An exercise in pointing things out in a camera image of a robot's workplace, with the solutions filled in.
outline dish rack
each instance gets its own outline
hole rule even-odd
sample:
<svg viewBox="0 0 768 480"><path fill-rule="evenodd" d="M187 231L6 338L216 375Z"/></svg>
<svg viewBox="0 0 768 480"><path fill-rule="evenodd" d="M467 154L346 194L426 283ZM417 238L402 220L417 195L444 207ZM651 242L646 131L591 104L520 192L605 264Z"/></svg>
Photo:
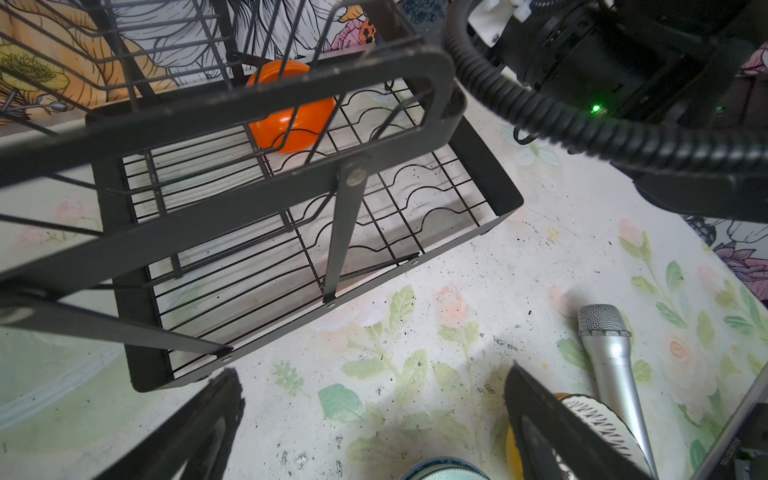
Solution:
<svg viewBox="0 0 768 480"><path fill-rule="evenodd" d="M39 134L10 137L0 150L0 187L21 199L52 184L89 190L103 226L0 214L6 223L77 237L74 246L0 273L0 323L124 343L136 390L182 386L487 232L522 205L462 116L465 97L450 59L424 45L392 2L335 4L311 59L303 59L308 74L244 87L272 58L290 56L306 4L276 4L283 7L267 21L248 2L82 2L96 25L86 33L111 49L106 60L87 59L117 62L125 75L94 88L123 89L127 99L96 108L0 61L12 84L84 112L53 127L14 113L9 95L2 118ZM331 19L357 4L376 26L375 42L324 52ZM152 25L125 24L125 9L168 5L187 15L155 25L197 25L202 38L129 48L126 32ZM0 10L25 19L10 6ZM23 41L0 38L77 74ZM155 76L138 66L142 55L190 45L206 62ZM156 91L164 81L192 85ZM284 154L282 144L253 139L249 122L285 109L295 119L301 104L328 97L334 111L311 148ZM114 292L118 315L60 301L84 290Z"/></svg>

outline microphone head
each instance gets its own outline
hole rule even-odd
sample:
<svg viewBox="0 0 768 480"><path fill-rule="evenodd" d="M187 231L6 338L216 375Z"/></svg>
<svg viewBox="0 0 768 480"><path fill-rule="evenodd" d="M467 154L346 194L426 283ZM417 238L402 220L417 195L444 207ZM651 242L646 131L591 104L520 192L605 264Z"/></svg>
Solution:
<svg viewBox="0 0 768 480"><path fill-rule="evenodd" d="M578 329L579 332L586 333L623 332L624 335L629 333L619 309L605 303L581 307L578 311Z"/></svg>

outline silver microphone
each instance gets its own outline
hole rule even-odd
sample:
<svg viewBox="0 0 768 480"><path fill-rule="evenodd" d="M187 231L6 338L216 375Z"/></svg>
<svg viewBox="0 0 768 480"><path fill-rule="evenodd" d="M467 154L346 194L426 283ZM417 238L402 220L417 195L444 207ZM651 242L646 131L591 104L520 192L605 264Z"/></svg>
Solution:
<svg viewBox="0 0 768 480"><path fill-rule="evenodd" d="M632 334L619 309L604 304L583 306L578 313L578 329L594 367L600 400L624 420L645 454L651 475L659 478L632 376Z"/></svg>

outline bowl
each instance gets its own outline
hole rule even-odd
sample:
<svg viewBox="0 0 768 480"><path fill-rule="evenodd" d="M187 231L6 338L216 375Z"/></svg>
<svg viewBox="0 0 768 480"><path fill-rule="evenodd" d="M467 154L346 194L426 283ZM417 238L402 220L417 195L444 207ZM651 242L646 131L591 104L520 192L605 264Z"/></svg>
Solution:
<svg viewBox="0 0 768 480"><path fill-rule="evenodd" d="M261 68L259 83L270 83L271 81L277 80L280 75L280 66L282 63L282 60L275 60L264 65ZM283 76L291 77L293 75L301 75L307 73L309 70L309 65L289 60L286 62ZM251 87L256 83L256 76L256 73L250 76L246 83L247 87ZM296 120L294 120L293 126L287 135L286 132L290 123L290 118L293 115L293 108L275 112L263 120L249 123L248 127L250 128L251 133L253 133L253 137L256 139L259 148L267 149L279 147L283 144L283 139L285 139L285 144L278 150L278 152L281 154L292 154L293 152L304 150L315 143L318 135L320 135L326 126L328 118L330 118L333 113L333 107L335 105L336 102L333 100L333 97L301 105L299 111L296 113Z"/></svg>

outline black corrugated hose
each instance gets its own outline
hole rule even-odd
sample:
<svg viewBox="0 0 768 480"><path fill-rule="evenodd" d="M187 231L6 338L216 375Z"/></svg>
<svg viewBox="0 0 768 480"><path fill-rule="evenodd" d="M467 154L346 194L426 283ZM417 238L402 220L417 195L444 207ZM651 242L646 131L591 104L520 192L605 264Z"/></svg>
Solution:
<svg viewBox="0 0 768 480"><path fill-rule="evenodd" d="M451 2L442 43L462 85L499 117L529 134L635 170L768 174L768 131L662 127L595 116L505 78L467 34L469 12L480 1Z"/></svg>

